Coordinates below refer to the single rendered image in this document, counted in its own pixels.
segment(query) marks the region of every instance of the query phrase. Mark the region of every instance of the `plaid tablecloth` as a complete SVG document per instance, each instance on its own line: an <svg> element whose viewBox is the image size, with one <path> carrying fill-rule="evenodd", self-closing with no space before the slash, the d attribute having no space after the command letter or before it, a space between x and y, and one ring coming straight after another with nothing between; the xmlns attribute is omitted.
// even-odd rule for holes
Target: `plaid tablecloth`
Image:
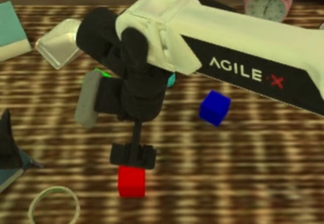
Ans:
<svg viewBox="0 0 324 224"><path fill-rule="evenodd" d="M16 11L34 45L91 8ZM287 19L308 28L323 21L324 7L293 7ZM100 115L85 130L74 121L81 80L98 66L82 55L56 71L36 51L0 63L0 110L11 110L17 144L45 165L0 194L0 224L28 223L32 199L56 185L78 195L79 224L324 223L324 118L201 75L178 75L159 117L144 124L142 143L158 149L156 168L146 173L147 197L119 198L110 148L130 140L132 124ZM211 89L232 98L221 127L198 118ZM69 223L72 214L73 205L53 195L39 204L36 220Z"/></svg>

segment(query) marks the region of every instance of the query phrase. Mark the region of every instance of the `wooden table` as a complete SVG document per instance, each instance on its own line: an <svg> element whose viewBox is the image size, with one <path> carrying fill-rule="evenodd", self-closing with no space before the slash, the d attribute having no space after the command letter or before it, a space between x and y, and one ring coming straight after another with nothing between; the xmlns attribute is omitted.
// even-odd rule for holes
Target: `wooden table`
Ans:
<svg viewBox="0 0 324 224"><path fill-rule="evenodd" d="M34 45L91 8L16 11ZM324 7L293 7L287 19L308 28L323 21ZM324 119L200 75L178 75L160 116L144 125L142 142L158 149L156 168L147 171L147 197L119 198L110 146L129 141L132 125L101 115L85 130L73 117L81 80L97 66L82 55L56 71L36 51L0 63L0 110L11 110L17 144L45 165L0 194L0 223L28 223L32 199L56 185L78 195L79 224L324 223ZM219 128L198 118L211 89L232 98ZM36 220L68 223L72 212L53 196L39 205Z"/></svg>

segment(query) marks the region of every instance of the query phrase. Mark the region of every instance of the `clock face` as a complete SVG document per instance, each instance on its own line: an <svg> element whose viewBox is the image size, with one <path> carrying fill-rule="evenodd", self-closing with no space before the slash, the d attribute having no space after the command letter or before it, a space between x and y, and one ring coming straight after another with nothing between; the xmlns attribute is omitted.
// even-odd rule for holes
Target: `clock face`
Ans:
<svg viewBox="0 0 324 224"><path fill-rule="evenodd" d="M250 0L246 14L256 18L281 22L285 18L286 7L281 0Z"/></svg>

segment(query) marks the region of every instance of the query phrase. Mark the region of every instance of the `red x logo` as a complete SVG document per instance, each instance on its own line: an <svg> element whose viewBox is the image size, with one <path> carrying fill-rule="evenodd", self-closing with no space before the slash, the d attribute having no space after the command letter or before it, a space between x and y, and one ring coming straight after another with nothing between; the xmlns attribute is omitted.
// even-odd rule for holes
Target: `red x logo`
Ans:
<svg viewBox="0 0 324 224"><path fill-rule="evenodd" d="M271 75L271 78L273 80L271 86L277 85L280 89L284 88L284 86L282 85L282 82L284 80L283 77L276 78L275 75Z"/></svg>

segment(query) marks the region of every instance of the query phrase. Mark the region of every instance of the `tape roll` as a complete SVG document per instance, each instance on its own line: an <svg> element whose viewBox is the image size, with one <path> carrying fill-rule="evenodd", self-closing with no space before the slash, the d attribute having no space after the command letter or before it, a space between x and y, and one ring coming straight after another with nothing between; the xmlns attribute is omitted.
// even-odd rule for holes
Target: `tape roll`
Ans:
<svg viewBox="0 0 324 224"><path fill-rule="evenodd" d="M34 212L35 212L35 208L36 208L38 202L42 198L47 196L48 194L50 194L50 193L58 193L58 192L67 193L67 194L69 194L69 196L71 196L74 199L74 202L75 202L75 214L74 214L74 217L70 221L69 224L75 224L76 223L77 219L80 216L80 202L79 202L79 199L78 199L77 195L67 187L54 186L54 187L50 187L48 189L43 190L39 195L36 196L36 198L30 204L29 211L28 211L28 218L29 218L31 224L36 224L35 220L34 220Z"/></svg>

